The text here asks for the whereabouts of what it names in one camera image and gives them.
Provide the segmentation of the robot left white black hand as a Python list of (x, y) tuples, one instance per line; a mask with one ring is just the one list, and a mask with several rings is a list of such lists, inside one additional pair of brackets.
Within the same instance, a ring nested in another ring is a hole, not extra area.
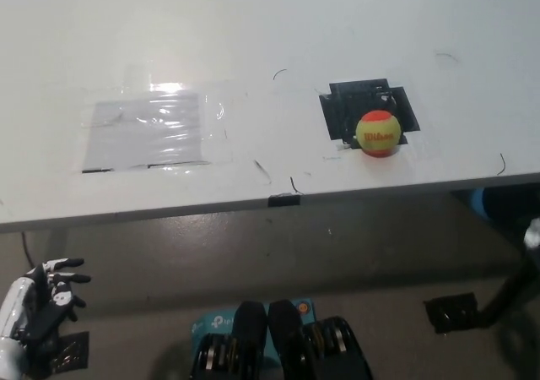
[(75, 320), (75, 307), (86, 307), (73, 293), (73, 284), (91, 278), (67, 271), (84, 264), (82, 258), (59, 258), (37, 264), (17, 278), (1, 304), (1, 336), (22, 345), (38, 345), (58, 329), (64, 319)]

